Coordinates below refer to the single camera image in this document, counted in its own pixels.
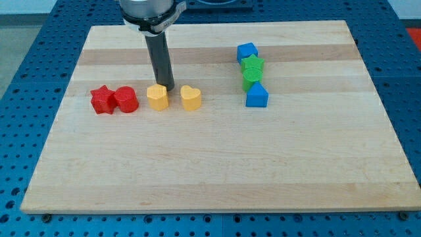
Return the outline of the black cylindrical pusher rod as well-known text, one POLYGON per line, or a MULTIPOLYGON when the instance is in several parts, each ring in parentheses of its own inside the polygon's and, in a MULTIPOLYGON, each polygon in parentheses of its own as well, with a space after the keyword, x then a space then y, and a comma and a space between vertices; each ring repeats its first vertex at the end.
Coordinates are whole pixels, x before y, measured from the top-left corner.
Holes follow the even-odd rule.
POLYGON ((153 37, 145 36, 145 42, 147 44, 156 83, 164 86, 167 91, 173 90, 175 83, 166 34, 163 32, 153 37))

